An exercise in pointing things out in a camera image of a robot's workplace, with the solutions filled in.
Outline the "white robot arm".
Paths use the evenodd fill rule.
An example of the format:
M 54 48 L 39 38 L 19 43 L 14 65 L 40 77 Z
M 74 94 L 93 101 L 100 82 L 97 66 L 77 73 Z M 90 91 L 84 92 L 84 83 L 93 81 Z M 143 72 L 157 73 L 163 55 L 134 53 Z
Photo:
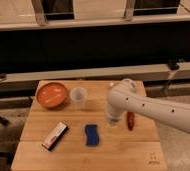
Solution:
M 140 96 L 131 79 L 124 79 L 111 87 L 106 103 L 106 117 L 111 123 L 118 122 L 124 112 L 132 112 L 190 134 L 190 104 Z

